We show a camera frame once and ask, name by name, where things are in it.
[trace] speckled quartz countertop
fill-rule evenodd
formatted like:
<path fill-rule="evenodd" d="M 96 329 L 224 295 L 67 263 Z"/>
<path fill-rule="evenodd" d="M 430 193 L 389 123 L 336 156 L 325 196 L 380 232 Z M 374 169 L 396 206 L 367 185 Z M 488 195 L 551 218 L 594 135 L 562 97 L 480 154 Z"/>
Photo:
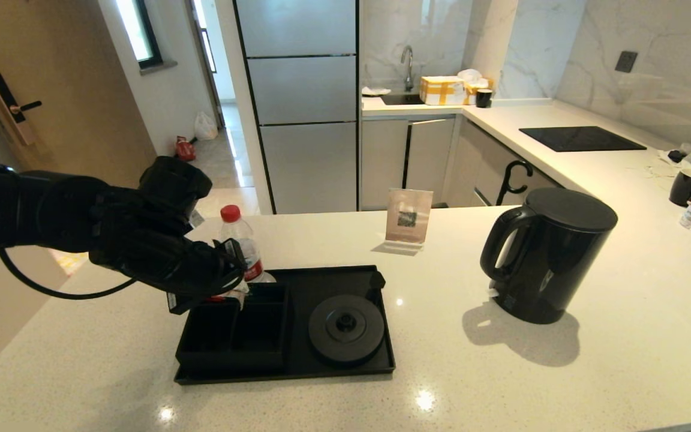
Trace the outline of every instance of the speckled quartz countertop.
<path fill-rule="evenodd" d="M 47 302 L 0 354 L 0 430 L 691 424 L 691 232 L 678 225 L 682 210 L 652 178 L 653 152 L 551 155 L 514 132 L 592 119 L 570 107 L 463 110 L 620 217 L 559 322 L 530 325 L 488 301 L 478 258 L 505 208 L 433 210 L 425 249 L 414 257 L 372 251 L 381 244 L 384 212 L 258 216 L 250 223 L 267 268 L 378 266 L 387 281 L 392 376 L 179 386 L 172 378 L 184 317 L 167 312 L 163 293 L 135 284 L 109 298 Z M 633 129 L 600 125 L 654 143 Z M 213 238 L 219 226 L 208 220 L 190 237 Z M 64 289 L 90 292 L 123 279 L 87 265 Z"/>

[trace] red object on floor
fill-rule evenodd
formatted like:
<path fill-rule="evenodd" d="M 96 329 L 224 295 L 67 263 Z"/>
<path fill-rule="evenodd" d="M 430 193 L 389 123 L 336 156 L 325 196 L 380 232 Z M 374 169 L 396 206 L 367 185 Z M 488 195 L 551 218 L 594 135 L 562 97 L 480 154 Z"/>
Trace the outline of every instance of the red object on floor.
<path fill-rule="evenodd" d="M 178 158 L 183 161 L 192 161 L 197 158 L 194 145 L 188 142 L 186 137 L 178 136 L 178 141 L 175 143 L 175 151 L 178 153 Z"/>

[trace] cable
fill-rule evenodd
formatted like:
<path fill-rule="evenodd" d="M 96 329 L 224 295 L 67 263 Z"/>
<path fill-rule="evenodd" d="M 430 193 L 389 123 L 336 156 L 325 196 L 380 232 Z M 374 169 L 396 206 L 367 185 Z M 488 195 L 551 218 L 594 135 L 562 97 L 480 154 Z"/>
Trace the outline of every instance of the cable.
<path fill-rule="evenodd" d="M 0 258 L 2 258 L 2 262 L 5 264 L 5 267 L 7 270 L 12 273 L 13 276 L 17 277 L 17 279 L 24 284 L 28 285 L 29 287 L 37 290 L 40 293 L 45 293 L 46 295 L 50 295 L 52 297 L 57 297 L 57 298 L 64 298 L 66 300 L 88 300 L 90 298 L 99 298 L 99 297 L 105 297 L 107 295 L 112 295 L 115 292 L 120 292 L 126 287 L 129 287 L 130 285 L 134 284 L 137 282 L 135 279 L 129 279 L 129 281 L 124 282 L 121 285 L 118 285 L 116 287 L 113 287 L 110 290 L 105 290 L 104 292 L 97 292 L 97 293 L 61 293 L 61 292 L 56 292 L 55 290 L 50 290 L 47 287 L 43 287 L 40 284 L 37 284 L 34 281 L 31 281 L 31 279 L 28 278 L 25 274 L 23 274 L 17 267 L 14 265 L 14 262 L 12 262 L 11 258 L 7 254 L 7 250 L 4 248 L 0 247 Z"/>

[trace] stainless steel refrigerator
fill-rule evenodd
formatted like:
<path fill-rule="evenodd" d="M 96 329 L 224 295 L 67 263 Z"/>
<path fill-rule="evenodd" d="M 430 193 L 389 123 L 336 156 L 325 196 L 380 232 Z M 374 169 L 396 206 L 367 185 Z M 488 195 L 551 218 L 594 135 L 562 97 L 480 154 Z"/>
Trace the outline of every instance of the stainless steel refrigerator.
<path fill-rule="evenodd" d="M 234 5 L 274 211 L 355 211 L 357 0 Z"/>

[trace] kettle handle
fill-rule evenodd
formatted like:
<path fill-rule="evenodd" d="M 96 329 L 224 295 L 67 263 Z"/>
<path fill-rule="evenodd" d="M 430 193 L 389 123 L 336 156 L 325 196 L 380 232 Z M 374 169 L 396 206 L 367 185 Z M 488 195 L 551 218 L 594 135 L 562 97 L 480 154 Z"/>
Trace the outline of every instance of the kettle handle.
<path fill-rule="evenodd" d="M 510 274 L 505 273 L 502 268 L 495 267 L 497 265 L 497 258 L 500 256 L 510 233 L 529 225 L 535 218 L 537 218 L 537 213 L 529 207 L 521 206 L 511 208 L 496 219 L 485 242 L 485 248 L 482 250 L 482 258 L 479 260 L 482 270 L 485 271 L 487 276 L 496 281 L 508 279 Z"/>

